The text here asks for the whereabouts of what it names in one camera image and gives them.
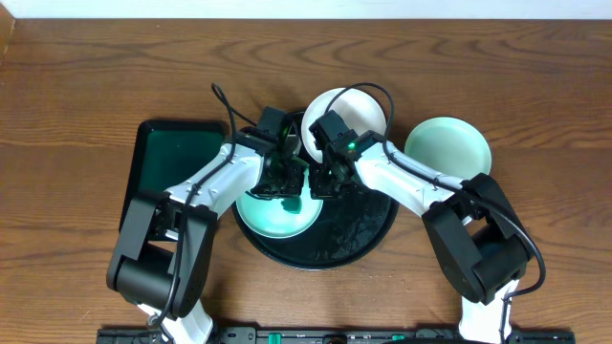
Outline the green sponge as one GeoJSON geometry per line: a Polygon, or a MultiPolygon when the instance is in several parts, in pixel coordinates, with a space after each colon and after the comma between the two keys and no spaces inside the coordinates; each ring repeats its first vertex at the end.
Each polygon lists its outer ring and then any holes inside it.
{"type": "Polygon", "coordinates": [[[292,214],[299,214],[302,208],[302,201],[299,197],[285,198],[281,201],[283,209],[292,214]]]}

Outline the mint green plate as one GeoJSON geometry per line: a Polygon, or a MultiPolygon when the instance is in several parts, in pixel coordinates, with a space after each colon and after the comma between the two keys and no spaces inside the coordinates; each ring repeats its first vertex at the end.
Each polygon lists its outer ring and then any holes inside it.
{"type": "Polygon", "coordinates": [[[471,179],[492,170],[492,150],[485,137],[459,118],[430,118],[408,135],[404,153],[447,175],[471,179]]]}
{"type": "Polygon", "coordinates": [[[302,201],[299,214],[286,212],[281,205],[283,199],[264,201],[244,194],[236,202],[239,218],[252,232],[270,239],[287,239],[302,233],[315,222],[323,208],[322,200],[311,197],[308,177],[306,170],[298,196],[302,201]]]}

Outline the white plate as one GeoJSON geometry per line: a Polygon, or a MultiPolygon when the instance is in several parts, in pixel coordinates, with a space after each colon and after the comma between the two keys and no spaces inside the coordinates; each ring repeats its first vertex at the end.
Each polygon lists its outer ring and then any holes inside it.
{"type": "MultiPolygon", "coordinates": [[[[322,152],[316,147],[316,140],[309,128],[324,115],[331,100],[341,91],[342,88],[336,88],[320,94],[309,104],[302,117],[300,127],[302,143],[307,153],[318,163],[322,162],[322,152]]],[[[386,129],[382,107],[363,91],[351,89],[343,93],[334,101],[331,110],[338,113],[347,127],[354,129],[358,135],[368,130],[383,135],[386,129]]]]}

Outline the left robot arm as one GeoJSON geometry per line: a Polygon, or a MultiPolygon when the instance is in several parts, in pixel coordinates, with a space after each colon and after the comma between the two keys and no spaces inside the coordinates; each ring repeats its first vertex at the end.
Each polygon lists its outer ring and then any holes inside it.
{"type": "Polygon", "coordinates": [[[129,202],[106,276],[109,289],[148,314],[167,343],[205,343],[213,321],[200,297],[219,218],[241,196],[294,198],[299,139],[239,133],[193,176],[129,202]]]}

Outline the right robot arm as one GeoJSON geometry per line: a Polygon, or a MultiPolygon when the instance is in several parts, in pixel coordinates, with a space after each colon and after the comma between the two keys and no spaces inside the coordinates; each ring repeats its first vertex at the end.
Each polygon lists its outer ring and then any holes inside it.
{"type": "Polygon", "coordinates": [[[436,171],[374,132],[313,142],[320,154],[315,195],[337,196],[359,185],[419,216],[441,271],[463,298],[461,336],[507,342],[512,302],[539,289],[546,268],[499,184],[483,173],[466,180],[436,171]]]}

